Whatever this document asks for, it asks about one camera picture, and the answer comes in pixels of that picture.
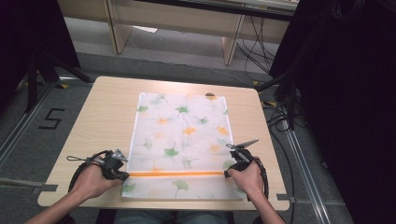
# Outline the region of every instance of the orange strip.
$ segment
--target orange strip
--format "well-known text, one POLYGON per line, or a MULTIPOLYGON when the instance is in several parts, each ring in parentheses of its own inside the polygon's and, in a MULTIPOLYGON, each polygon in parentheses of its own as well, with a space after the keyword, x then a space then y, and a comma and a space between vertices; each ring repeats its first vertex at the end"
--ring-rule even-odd
POLYGON ((224 175, 220 171, 204 171, 204 172, 150 172, 150 173, 129 173, 129 176, 163 176, 163 175, 224 175))

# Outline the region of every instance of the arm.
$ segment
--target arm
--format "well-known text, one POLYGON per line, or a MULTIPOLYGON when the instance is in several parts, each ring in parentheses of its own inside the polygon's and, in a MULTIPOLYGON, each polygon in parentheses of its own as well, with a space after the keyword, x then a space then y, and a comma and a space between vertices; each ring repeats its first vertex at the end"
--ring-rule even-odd
POLYGON ((108 189, 117 186, 120 180, 108 180, 102 175, 101 168, 89 165, 78 177, 75 186, 61 200, 51 207, 30 218, 25 223, 56 223, 80 204, 102 195, 108 189))
POLYGON ((263 182, 260 172, 259 166, 253 161, 244 171, 230 169, 228 174, 233 178, 236 186, 253 202, 262 218, 262 223, 285 223, 262 192, 263 182))

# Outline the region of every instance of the patterned paper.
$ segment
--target patterned paper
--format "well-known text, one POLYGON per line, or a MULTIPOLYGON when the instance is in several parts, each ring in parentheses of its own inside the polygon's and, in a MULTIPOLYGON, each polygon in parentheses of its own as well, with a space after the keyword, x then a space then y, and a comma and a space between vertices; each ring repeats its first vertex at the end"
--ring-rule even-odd
POLYGON ((122 196, 240 200, 223 175, 232 143, 224 97, 141 92, 122 196))

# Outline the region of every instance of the hand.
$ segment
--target hand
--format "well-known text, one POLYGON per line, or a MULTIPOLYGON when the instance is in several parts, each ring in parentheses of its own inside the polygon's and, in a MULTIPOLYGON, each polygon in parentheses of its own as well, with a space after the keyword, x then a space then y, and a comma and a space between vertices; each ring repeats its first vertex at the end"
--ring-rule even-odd
POLYGON ((253 161, 244 171, 235 169, 228 170, 228 174, 235 181, 236 186, 244 191, 247 196, 262 192, 264 184, 262 181, 261 170, 259 165, 253 161))
POLYGON ((90 164, 79 175, 74 187, 70 193, 81 195, 84 200, 96 198, 106 192, 108 189, 120 185, 121 180, 105 179, 99 166, 90 164))

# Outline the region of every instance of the table top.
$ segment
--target table top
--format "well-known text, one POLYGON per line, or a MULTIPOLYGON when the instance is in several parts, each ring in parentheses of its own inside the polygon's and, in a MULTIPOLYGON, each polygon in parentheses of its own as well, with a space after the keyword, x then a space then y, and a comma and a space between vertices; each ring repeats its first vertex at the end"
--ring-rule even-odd
MULTIPOLYGON (((277 194, 286 194, 277 163, 274 146, 262 112, 259 96, 253 89, 214 85, 167 82, 121 77, 99 77, 82 107, 56 161, 48 185, 58 185, 56 191, 41 192, 38 203, 50 206, 66 193, 80 162, 68 161, 67 156, 87 158, 102 150, 121 149, 127 157, 134 128, 134 118, 140 92, 183 93, 224 96, 227 101, 233 141, 260 141, 248 149, 262 159, 268 175, 269 201, 275 210, 287 210, 289 201, 279 201, 277 194)), ((82 204, 87 207, 136 209, 194 209, 194 210, 255 210, 247 199, 242 201, 143 201, 121 197, 121 186, 108 190, 102 196, 82 204)))

